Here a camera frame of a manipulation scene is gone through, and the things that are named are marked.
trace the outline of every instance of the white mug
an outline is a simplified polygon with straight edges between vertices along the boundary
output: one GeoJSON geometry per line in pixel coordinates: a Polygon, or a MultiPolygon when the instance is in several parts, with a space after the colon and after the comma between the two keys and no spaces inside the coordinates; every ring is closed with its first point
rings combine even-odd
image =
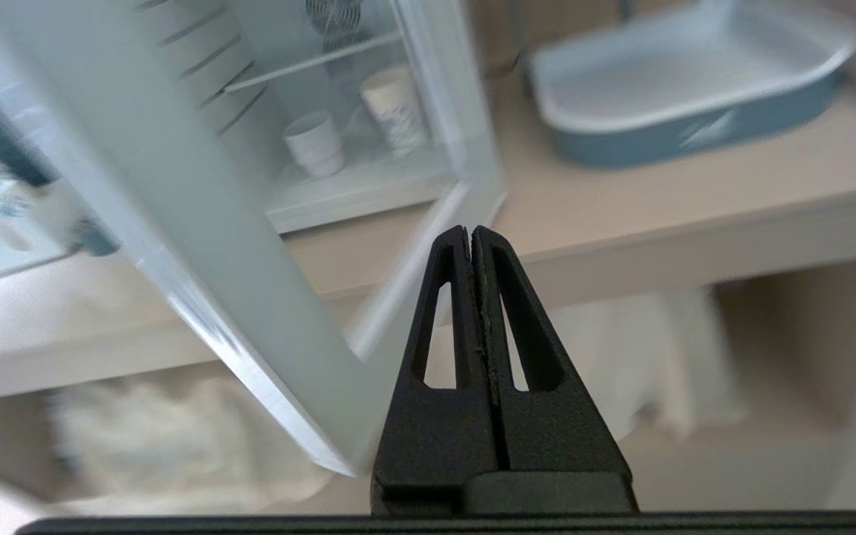
{"type": "Polygon", "coordinates": [[[346,165],[343,142],[328,111],[303,115],[286,126],[282,136],[296,163],[312,176],[332,176],[346,165]]]}
{"type": "Polygon", "coordinates": [[[424,113],[408,65],[394,65],[366,78],[361,94],[397,156],[428,143],[424,113]]]}

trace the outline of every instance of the mini fridge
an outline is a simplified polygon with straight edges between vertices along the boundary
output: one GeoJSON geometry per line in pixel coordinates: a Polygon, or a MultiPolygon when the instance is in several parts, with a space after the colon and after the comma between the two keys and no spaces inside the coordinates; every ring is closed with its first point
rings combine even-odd
{"type": "Polygon", "coordinates": [[[504,199],[472,40],[458,0],[0,0],[0,126],[314,461],[357,474],[432,240],[504,199]],[[281,234],[413,204],[343,332],[281,234]]]}

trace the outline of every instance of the cabinet door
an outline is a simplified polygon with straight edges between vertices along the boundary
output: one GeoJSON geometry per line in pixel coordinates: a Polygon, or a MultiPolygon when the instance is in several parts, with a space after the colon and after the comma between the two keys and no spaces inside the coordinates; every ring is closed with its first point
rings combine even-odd
{"type": "MultiPolygon", "coordinates": [[[[418,223],[343,332],[254,203],[242,166],[133,17],[170,2],[200,4],[0,0],[0,120],[67,177],[313,460],[363,473],[432,238],[454,224],[489,223],[504,195],[463,6],[393,4],[452,182],[412,209],[418,223]]],[[[334,248],[323,261],[354,254],[367,252],[334,248]]]]}

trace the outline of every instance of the countertop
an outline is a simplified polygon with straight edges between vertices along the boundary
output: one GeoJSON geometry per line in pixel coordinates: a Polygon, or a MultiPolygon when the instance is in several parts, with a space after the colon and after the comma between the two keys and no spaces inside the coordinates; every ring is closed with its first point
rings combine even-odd
{"type": "MultiPolygon", "coordinates": [[[[493,228],[513,244],[538,291],[538,280],[557,278],[551,272],[551,261],[589,257],[593,262],[602,251],[685,239],[716,228],[744,227],[795,213],[813,215],[815,210],[856,206],[854,87],[843,89],[828,111],[795,131],[613,172],[556,159],[547,132],[537,121],[533,105],[520,95],[516,80],[501,82],[493,94],[493,121],[508,183],[508,199],[493,228]]],[[[309,283],[344,322],[390,272],[395,254],[426,210],[416,206],[374,214],[292,233],[285,241],[309,283]]],[[[840,220],[837,216],[830,219],[840,220]]],[[[770,243],[778,234],[762,233],[770,237],[770,243]]],[[[801,239],[808,241],[808,235],[802,234],[801,239]]],[[[856,243],[856,234],[847,235],[846,241],[856,243]]],[[[707,241],[693,248],[702,253],[704,247],[707,241]]],[[[775,247],[794,248],[788,243],[775,247]]],[[[656,250],[647,248],[646,252],[652,255],[656,250]]],[[[856,248],[847,254],[808,254],[819,262],[856,255],[856,248]]],[[[638,257],[630,258],[622,262],[638,261],[638,257]]],[[[787,267],[799,260],[754,265],[742,272],[787,267]]],[[[604,268],[618,271],[612,262],[604,268]]],[[[689,280],[619,277],[612,285],[612,279],[603,280],[603,270],[598,270],[600,278],[595,284],[611,288],[609,292],[630,292],[633,284],[635,291],[654,284],[707,284],[726,276],[720,264],[689,280]]],[[[567,278],[565,284],[570,280],[575,279],[567,278]]],[[[556,302],[566,305],[574,298],[594,296],[584,292],[546,288],[545,294],[571,294],[556,302]]],[[[123,253],[104,258],[74,255],[0,279],[0,370],[31,357],[31,362],[39,363],[22,366],[28,374],[40,376],[38,379],[18,377],[14,383],[38,389],[99,378],[80,362],[81,355],[128,360],[115,356],[122,351],[133,355],[150,352],[133,359],[133,366],[125,366],[128,372],[214,358],[123,253]],[[180,350],[174,349],[176,343],[180,350]],[[64,355],[61,360],[51,359],[59,353],[64,355]],[[79,371],[55,380],[60,363],[77,363],[79,371]]],[[[121,365],[109,363],[98,375],[114,375],[115,366],[121,365]]],[[[0,395],[13,393],[15,387],[0,387],[0,395]]]]}

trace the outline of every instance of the white shelf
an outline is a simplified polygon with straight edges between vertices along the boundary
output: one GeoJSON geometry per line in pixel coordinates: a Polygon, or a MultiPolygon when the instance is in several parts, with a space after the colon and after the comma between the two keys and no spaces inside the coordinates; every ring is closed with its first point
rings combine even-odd
{"type": "Polygon", "coordinates": [[[400,33],[390,33],[387,35],[380,35],[379,37],[373,37],[370,40],[363,41],[356,45],[350,45],[350,47],[340,48],[337,51],[332,51],[327,54],[315,55],[318,54],[318,52],[313,51],[295,54],[298,57],[306,57],[312,55],[315,55],[315,57],[310,57],[310,59],[298,62],[276,62],[275,65],[268,65],[267,67],[259,68],[259,71],[264,71],[263,74],[254,76],[252,78],[247,78],[247,80],[235,82],[235,84],[227,85],[227,87],[224,88],[224,92],[237,91],[237,89],[248,88],[251,85],[262,84],[263,82],[271,81],[274,78],[279,78],[281,76],[292,74],[293,72],[302,71],[306,68],[316,67],[317,65],[326,64],[330,61],[350,56],[352,54],[359,54],[360,52],[369,51],[371,50],[371,48],[390,45],[392,43],[395,43],[396,41],[401,41],[400,33]]]}
{"type": "Polygon", "coordinates": [[[428,146],[394,158],[349,140],[346,158],[346,168],[327,178],[309,178],[295,163],[283,170],[264,203],[277,233],[425,203],[452,183],[444,153],[428,146]]]}
{"type": "MultiPolygon", "coordinates": [[[[632,467],[644,510],[817,508],[829,488],[830,467],[840,454],[842,429],[823,413],[789,366],[774,325],[750,295],[723,299],[733,359],[750,415],[739,424],[703,427],[686,440],[655,427],[633,431],[620,447],[632,467]]],[[[184,372],[227,376],[218,363],[184,372]]],[[[18,424],[30,436],[47,436],[41,393],[0,400],[0,432],[18,424]],[[16,413],[16,407],[24,412],[16,413]]],[[[74,474],[54,463],[42,440],[11,444],[0,454],[0,477],[37,484],[43,507],[81,514],[75,501],[94,498],[74,474]],[[24,463],[13,463],[21,455],[24,463]]],[[[293,504],[276,504],[260,514],[365,514],[368,481],[336,475],[319,494],[293,504]]]]}
{"type": "MultiPolygon", "coordinates": [[[[510,239],[549,309],[856,258],[856,88],[794,132],[599,172],[558,160],[519,83],[509,82],[509,91],[495,93],[495,119],[510,195],[493,229],[510,239]]],[[[450,185],[427,176],[394,179],[450,185]]],[[[330,179],[273,195],[261,179],[261,207],[281,228],[295,230],[300,217],[325,210],[282,199],[305,199],[330,179]]],[[[324,202],[358,210],[349,200],[324,202]]],[[[346,325],[425,209],[385,211],[285,241],[346,325]]],[[[125,253],[74,255],[0,279],[0,396],[214,358],[125,253]]]]}

